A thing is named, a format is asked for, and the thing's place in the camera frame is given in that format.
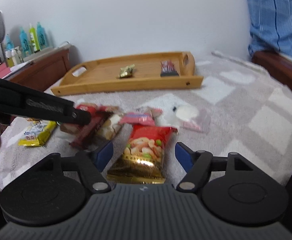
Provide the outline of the red gold peanut bag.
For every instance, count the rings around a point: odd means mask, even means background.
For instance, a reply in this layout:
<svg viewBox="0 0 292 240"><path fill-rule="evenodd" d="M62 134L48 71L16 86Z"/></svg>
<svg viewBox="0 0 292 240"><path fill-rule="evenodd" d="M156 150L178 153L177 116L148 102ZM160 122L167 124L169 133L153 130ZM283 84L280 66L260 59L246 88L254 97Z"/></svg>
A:
<svg viewBox="0 0 292 240"><path fill-rule="evenodd" d="M121 156L107 171L107 179L124 184L163 184L166 144L174 127L135 124Z"/></svg>

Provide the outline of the gold foil snack packet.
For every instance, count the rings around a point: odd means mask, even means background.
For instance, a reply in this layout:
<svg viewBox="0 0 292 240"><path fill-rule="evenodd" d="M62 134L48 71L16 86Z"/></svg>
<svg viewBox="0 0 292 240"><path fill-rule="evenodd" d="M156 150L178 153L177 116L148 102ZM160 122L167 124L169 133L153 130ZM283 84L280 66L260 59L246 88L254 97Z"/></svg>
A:
<svg viewBox="0 0 292 240"><path fill-rule="evenodd" d="M134 64L121 68L118 78L125 79L133 77L134 68L135 68Z"/></svg>

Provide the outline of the clear white candy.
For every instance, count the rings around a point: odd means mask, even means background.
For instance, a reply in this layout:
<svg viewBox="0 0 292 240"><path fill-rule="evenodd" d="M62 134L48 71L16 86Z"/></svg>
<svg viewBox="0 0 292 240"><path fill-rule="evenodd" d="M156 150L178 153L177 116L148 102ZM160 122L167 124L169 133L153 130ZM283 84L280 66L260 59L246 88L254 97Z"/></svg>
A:
<svg viewBox="0 0 292 240"><path fill-rule="evenodd" d="M199 133L208 133L211 116L205 109L191 105L174 106L165 117L165 124Z"/></svg>

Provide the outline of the round mesh fan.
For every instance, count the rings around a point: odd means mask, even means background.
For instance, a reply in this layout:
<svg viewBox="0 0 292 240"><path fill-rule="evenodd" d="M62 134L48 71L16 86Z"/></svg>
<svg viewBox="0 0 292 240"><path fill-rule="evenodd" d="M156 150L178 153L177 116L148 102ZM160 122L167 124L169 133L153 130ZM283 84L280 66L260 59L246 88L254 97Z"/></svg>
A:
<svg viewBox="0 0 292 240"><path fill-rule="evenodd" d="M5 31L5 23L2 11L0 11L0 47L3 55L4 62L6 62L5 50L3 46L3 41L5 39L6 31Z"/></svg>

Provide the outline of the clear bag nougat snack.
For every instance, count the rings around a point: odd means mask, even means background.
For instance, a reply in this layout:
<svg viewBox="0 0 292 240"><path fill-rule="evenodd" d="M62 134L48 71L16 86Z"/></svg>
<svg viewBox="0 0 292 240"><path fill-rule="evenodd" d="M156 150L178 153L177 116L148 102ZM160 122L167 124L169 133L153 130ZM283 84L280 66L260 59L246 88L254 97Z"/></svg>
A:
<svg viewBox="0 0 292 240"><path fill-rule="evenodd" d="M106 140L113 140L123 127L123 124L119 123L123 116L124 113L122 111L113 112L97 131L96 135Z"/></svg>

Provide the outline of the long red wafer bar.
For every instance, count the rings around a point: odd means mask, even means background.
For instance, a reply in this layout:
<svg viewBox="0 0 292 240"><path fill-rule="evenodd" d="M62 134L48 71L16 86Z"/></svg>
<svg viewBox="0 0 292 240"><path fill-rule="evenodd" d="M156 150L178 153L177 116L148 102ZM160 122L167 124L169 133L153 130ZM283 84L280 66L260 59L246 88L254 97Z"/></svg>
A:
<svg viewBox="0 0 292 240"><path fill-rule="evenodd" d="M110 117L110 112L96 112L89 122L88 125L85 125L79 135L77 135L70 143L69 145L80 149L80 150L86 150L89 145L92 143L92 139L97 133L97 131L102 127L104 122Z"/></svg>

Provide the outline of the blue plaid bedding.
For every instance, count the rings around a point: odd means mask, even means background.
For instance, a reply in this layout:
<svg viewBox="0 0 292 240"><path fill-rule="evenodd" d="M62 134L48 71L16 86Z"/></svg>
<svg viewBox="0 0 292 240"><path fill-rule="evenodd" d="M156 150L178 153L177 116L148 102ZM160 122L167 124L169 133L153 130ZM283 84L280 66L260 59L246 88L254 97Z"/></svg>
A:
<svg viewBox="0 0 292 240"><path fill-rule="evenodd" d="M250 14L248 51L273 50L292 57L292 0L247 0Z"/></svg>

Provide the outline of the red Biscoff biscuit packet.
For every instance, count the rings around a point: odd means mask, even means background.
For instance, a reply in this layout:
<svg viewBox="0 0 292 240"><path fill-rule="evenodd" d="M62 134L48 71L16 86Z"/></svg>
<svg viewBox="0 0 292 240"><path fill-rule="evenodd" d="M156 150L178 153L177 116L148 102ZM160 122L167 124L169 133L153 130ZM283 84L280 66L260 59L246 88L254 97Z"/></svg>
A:
<svg viewBox="0 0 292 240"><path fill-rule="evenodd" d="M91 116L94 116L98 111L98 106L94 103L81 103L76 106L76 109L89 112Z"/></svg>

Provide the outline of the yellow biscuit packet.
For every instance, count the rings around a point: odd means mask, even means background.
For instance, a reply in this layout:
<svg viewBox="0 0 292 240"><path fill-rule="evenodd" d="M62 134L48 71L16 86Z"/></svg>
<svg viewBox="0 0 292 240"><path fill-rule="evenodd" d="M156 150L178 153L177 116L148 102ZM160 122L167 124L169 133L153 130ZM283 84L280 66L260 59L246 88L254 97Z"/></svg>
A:
<svg viewBox="0 0 292 240"><path fill-rule="evenodd" d="M33 121L19 139L18 145L25 147L44 146L56 127L55 121Z"/></svg>

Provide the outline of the small white bottles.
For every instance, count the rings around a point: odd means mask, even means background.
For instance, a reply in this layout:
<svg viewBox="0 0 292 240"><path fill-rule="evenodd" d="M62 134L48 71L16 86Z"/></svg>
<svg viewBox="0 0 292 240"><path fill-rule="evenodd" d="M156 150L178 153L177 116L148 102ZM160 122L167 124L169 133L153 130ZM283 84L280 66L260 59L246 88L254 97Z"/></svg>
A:
<svg viewBox="0 0 292 240"><path fill-rule="evenodd" d="M5 57L9 67L17 66L24 62L19 47L6 49Z"/></svg>

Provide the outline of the brown wooden bed frame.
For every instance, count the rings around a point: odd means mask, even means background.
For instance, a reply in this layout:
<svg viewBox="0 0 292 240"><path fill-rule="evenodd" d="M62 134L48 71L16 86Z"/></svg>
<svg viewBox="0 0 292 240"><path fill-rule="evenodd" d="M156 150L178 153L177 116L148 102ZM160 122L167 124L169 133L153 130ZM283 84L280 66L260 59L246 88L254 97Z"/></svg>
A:
<svg viewBox="0 0 292 240"><path fill-rule="evenodd" d="M274 51L257 51L252 62L265 68L271 77L292 91L292 61Z"/></svg>

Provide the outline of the small teal bottle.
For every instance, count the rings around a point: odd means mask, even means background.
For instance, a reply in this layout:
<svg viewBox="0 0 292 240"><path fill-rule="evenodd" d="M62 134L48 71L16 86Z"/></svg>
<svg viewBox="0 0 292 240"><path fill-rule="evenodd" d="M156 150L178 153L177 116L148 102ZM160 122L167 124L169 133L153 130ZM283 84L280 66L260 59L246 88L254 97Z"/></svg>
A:
<svg viewBox="0 0 292 240"><path fill-rule="evenodd" d="M6 50L11 51L12 49L14 49L14 44L8 34L6 34L5 40L6 40Z"/></svg>

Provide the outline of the brown wooden cabinet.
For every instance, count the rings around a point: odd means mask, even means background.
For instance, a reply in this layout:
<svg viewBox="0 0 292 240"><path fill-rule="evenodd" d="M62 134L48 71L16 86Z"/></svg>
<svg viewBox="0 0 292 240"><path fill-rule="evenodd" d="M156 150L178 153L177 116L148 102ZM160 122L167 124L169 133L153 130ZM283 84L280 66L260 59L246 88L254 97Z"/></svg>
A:
<svg viewBox="0 0 292 240"><path fill-rule="evenodd" d="M70 70L69 50L66 45L38 56L5 80L44 92Z"/></svg>

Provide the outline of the pink pastry packet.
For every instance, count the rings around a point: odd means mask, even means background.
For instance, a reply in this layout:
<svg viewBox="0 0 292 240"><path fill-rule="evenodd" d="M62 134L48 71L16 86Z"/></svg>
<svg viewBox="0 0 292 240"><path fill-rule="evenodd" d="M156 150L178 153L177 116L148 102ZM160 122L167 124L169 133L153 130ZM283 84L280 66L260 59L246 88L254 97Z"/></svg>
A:
<svg viewBox="0 0 292 240"><path fill-rule="evenodd" d="M149 106L139 107L123 115L120 124L139 124L143 126L155 126L155 118L163 113L162 109Z"/></svg>

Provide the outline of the teal spray bottle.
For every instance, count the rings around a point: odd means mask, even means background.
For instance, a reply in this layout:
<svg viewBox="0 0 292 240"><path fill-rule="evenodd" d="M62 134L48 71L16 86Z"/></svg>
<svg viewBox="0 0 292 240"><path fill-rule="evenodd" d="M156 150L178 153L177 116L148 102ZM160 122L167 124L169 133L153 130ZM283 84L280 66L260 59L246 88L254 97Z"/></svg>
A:
<svg viewBox="0 0 292 240"><path fill-rule="evenodd" d="M21 47L23 49L23 54L25 57L28 57L32 54L30 45L29 45L29 40L27 37L27 34L23 27L20 27L20 34L19 34L20 42L21 42Z"/></svg>
<svg viewBox="0 0 292 240"><path fill-rule="evenodd" d="M46 38L45 29L42 27L40 22L37 23L37 37L38 37L40 50L47 48L48 42Z"/></svg>

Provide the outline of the bamboo serving tray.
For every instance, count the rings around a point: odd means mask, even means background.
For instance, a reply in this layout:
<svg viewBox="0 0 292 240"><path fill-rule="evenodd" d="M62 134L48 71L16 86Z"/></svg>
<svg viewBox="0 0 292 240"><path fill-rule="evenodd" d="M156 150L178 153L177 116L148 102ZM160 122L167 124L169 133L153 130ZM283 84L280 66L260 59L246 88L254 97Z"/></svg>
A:
<svg viewBox="0 0 292 240"><path fill-rule="evenodd" d="M130 90L200 88L203 76L195 74L188 51L127 55L87 61L69 70L56 96Z"/></svg>

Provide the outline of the green spray bottle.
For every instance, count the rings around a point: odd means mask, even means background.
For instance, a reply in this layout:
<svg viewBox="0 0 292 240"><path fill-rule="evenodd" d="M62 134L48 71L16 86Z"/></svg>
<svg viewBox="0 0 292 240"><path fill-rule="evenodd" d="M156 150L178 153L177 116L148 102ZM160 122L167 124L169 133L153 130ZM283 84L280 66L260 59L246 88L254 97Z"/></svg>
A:
<svg viewBox="0 0 292 240"><path fill-rule="evenodd" d="M31 45L33 47L33 51L34 51L34 53L37 53L38 51L40 51L40 46L39 46L39 42L38 42L36 29L32 25L32 23L29 24L29 35L30 35L30 41L31 41Z"/></svg>

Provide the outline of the red black snack bar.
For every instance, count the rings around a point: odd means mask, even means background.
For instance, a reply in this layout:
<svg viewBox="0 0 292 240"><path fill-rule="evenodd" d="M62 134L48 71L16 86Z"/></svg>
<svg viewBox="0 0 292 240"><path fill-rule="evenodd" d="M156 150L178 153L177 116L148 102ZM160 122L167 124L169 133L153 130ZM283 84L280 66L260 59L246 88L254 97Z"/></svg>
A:
<svg viewBox="0 0 292 240"><path fill-rule="evenodd" d="M161 77L166 76L179 76L175 65L172 63L171 60L161 62Z"/></svg>

